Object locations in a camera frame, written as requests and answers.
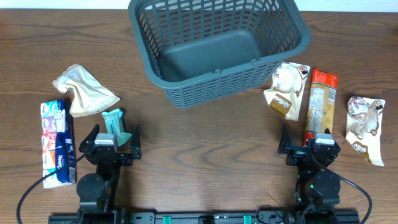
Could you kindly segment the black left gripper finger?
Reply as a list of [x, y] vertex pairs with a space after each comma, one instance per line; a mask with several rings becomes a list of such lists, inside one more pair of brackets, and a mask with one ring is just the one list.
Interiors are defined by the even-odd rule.
[[96, 124], [89, 135], [87, 135], [87, 137], [81, 142], [80, 147], [86, 147], [87, 145], [94, 144], [99, 131], [100, 126], [99, 124]]
[[139, 125], [137, 125], [136, 128], [134, 129], [129, 147], [131, 150], [132, 158], [141, 159], [142, 151], [139, 139]]

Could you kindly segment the Kleenex tissue multipack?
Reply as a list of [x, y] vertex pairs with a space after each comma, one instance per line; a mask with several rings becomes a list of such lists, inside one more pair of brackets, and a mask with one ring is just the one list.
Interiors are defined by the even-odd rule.
[[61, 169], [43, 181], [45, 189], [76, 183], [76, 161], [73, 139], [72, 116], [69, 104], [64, 100], [53, 100], [40, 105], [42, 126], [43, 175]]

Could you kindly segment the teal flushable wipes packet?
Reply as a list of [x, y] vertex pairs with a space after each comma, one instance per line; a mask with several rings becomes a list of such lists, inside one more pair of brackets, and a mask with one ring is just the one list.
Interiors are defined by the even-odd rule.
[[118, 147], [125, 144], [131, 137], [131, 133], [127, 133], [124, 130], [123, 125], [123, 112], [121, 109], [115, 109], [109, 112], [102, 112], [106, 130], [109, 134], [116, 136]]

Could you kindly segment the white brown cookie bag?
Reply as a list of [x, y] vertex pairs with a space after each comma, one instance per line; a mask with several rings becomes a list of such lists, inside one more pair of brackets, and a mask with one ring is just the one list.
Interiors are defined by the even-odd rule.
[[382, 111], [385, 101], [352, 96], [348, 101], [346, 140], [368, 163], [384, 167], [381, 157]]

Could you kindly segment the orange gold biscuit packet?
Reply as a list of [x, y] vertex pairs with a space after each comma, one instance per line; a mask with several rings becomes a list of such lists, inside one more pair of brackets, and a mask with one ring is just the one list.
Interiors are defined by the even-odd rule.
[[338, 76], [314, 69], [310, 85], [303, 145], [316, 133], [332, 132]]

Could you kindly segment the white brown snack bag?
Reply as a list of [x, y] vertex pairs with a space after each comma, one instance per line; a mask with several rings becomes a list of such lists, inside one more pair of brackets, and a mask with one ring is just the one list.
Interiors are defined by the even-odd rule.
[[284, 119], [298, 121], [309, 73], [309, 65], [282, 62], [272, 74], [271, 87], [264, 90], [270, 109]]

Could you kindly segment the grey plastic lattice basket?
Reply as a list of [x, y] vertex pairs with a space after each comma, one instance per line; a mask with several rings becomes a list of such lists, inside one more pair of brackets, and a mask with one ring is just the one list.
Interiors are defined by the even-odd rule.
[[290, 0], [132, 0], [148, 79], [180, 108], [265, 83], [310, 31]]

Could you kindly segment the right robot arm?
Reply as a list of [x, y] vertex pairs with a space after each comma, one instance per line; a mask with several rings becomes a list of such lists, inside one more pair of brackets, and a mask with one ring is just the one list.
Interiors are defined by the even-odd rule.
[[287, 125], [283, 125], [277, 150], [285, 154], [285, 163], [298, 170], [295, 200], [297, 207], [285, 212], [284, 223], [337, 223], [335, 206], [339, 204], [340, 178], [325, 170], [337, 157], [340, 147], [329, 130], [316, 133], [306, 145], [296, 146]]

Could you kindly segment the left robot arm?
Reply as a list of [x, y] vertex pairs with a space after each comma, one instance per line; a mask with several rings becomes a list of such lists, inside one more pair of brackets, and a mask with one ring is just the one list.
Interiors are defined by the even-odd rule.
[[96, 124], [81, 142], [79, 151], [93, 165], [96, 172], [84, 175], [77, 183], [80, 198], [78, 223], [129, 223], [124, 208], [116, 208], [114, 199], [122, 166], [132, 166], [142, 156], [139, 126], [136, 126], [129, 145], [130, 152], [117, 151], [116, 136], [100, 133]]

